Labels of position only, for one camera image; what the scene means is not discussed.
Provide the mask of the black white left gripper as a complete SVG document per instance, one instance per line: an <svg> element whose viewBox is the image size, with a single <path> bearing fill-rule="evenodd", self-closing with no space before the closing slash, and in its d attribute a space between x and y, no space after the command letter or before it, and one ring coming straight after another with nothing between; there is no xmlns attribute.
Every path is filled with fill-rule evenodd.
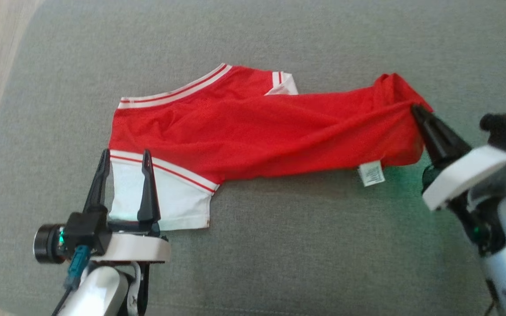
<svg viewBox="0 0 506 316"><path fill-rule="evenodd" d="M104 149L83 208L83 213L104 209L106 181L110 174L110 150ZM143 191L137 218L140 223L161 219L152 155L144 150ZM44 224L33 240L33 254L40 264L73 260L81 249L97 262L170 262L171 245L162 237L113 232L105 219L69 219L65 224Z"/></svg>

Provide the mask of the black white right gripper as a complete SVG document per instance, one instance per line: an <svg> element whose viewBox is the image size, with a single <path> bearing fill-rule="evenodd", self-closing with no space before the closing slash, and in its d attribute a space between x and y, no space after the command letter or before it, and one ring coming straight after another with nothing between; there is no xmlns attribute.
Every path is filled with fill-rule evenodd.
<svg viewBox="0 0 506 316"><path fill-rule="evenodd" d="M504 248L506 236L496 215L506 198L506 151L486 145L472 150L444 121L422 105L411 112L434 167L446 167L450 155L463 155L443 169L424 190L428 210L451 210L480 256Z"/></svg>

